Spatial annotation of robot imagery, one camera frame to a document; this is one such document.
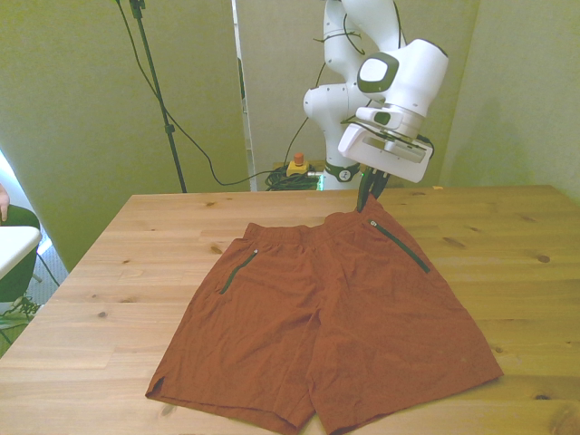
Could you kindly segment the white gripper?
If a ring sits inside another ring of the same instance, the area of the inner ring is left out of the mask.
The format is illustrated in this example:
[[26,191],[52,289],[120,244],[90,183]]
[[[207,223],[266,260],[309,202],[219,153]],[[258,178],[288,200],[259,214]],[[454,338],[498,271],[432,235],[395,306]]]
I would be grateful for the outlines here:
[[356,123],[349,125],[338,145],[338,151],[346,158],[362,163],[356,209],[361,213],[369,196],[375,199],[383,193],[390,174],[411,182],[420,182],[431,158],[431,146],[414,140],[407,143],[399,139],[385,139]]

